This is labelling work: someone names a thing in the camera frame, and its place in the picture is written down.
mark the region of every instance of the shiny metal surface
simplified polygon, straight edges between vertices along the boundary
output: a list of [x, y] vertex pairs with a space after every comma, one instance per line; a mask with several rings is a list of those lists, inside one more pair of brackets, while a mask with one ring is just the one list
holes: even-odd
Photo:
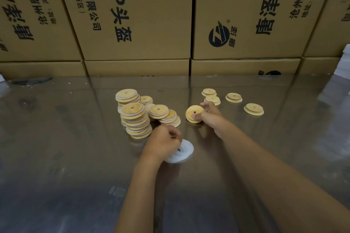
[[[135, 88], [174, 109], [195, 147], [157, 176], [155, 232], [277, 232], [206, 125], [186, 108], [214, 88], [218, 108], [261, 146], [350, 209], [350, 81], [338, 76], [55, 78], [0, 84], [0, 232], [112, 232], [146, 140], [120, 125], [114, 95]], [[229, 92], [243, 102], [225, 100]], [[246, 103], [263, 106], [253, 117]]]

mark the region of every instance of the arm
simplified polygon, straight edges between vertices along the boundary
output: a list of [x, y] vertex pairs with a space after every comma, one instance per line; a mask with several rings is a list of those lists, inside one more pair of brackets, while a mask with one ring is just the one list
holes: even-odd
[[348, 232], [350, 212], [295, 169], [251, 140], [226, 120], [213, 103], [195, 114], [214, 128], [284, 232]]
[[116, 233], [153, 232], [154, 187], [157, 172], [160, 164], [180, 147], [181, 141], [181, 132], [173, 126], [160, 125], [153, 130], [140, 160], [134, 167], [130, 186], [119, 214]]

